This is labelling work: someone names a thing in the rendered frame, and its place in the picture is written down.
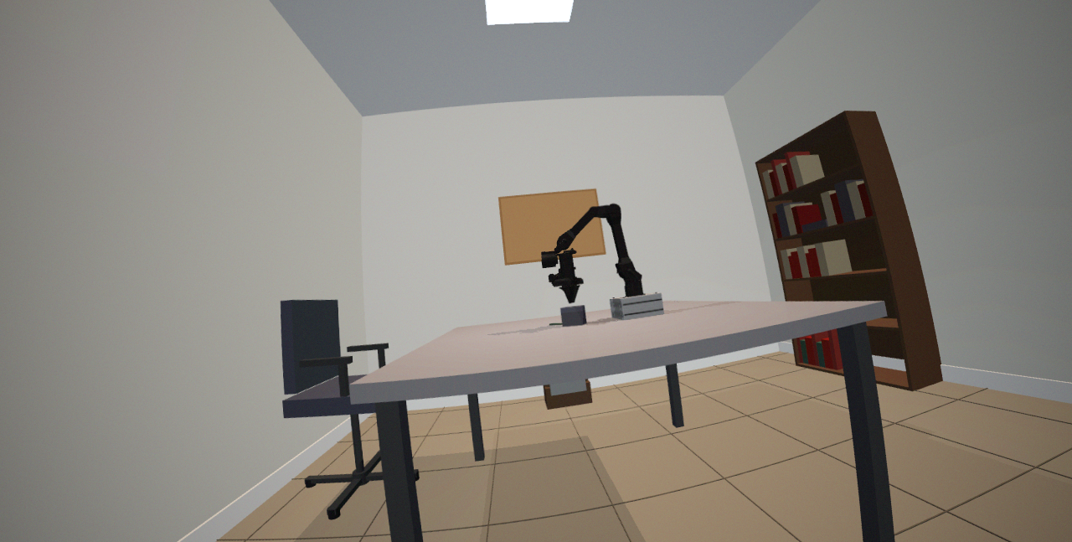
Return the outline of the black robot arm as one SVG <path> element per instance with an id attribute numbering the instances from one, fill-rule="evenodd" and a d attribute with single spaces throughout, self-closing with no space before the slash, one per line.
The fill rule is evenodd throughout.
<path id="1" fill-rule="evenodd" d="M 592 206 L 592 209 L 589 209 L 585 216 L 580 219 L 577 224 L 574 225 L 574 228 L 566 230 L 565 234 L 559 237 L 559 245 L 554 249 L 554 251 L 541 252 L 541 267 L 556 267 L 556 264 L 574 265 L 574 253 L 577 253 L 577 250 L 567 249 L 570 247 L 571 243 L 574 243 L 574 239 L 580 230 L 583 230 L 594 217 L 606 219 L 606 222 L 608 222 L 611 226 L 614 245 L 616 245 L 619 256 L 616 274 L 619 274 L 621 278 L 624 278 L 626 297 L 643 297 L 643 295 L 646 293 L 643 293 L 642 291 L 642 275 L 641 272 L 635 270 L 631 258 L 629 258 L 623 230 L 621 230 L 621 207 L 617 204 Z M 564 253 L 560 253 L 561 250 L 563 250 Z"/>

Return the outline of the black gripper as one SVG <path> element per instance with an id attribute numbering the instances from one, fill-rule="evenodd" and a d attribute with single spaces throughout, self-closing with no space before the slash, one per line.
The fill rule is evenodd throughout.
<path id="1" fill-rule="evenodd" d="M 585 284 L 585 280 L 575 277 L 575 270 L 577 270 L 577 267 L 574 267 L 574 265 L 560 265 L 559 271 L 563 278 L 553 281 L 553 287 L 561 286 L 559 289 L 565 292 L 569 304 L 574 304 L 577 298 L 580 287 L 577 285 Z"/>

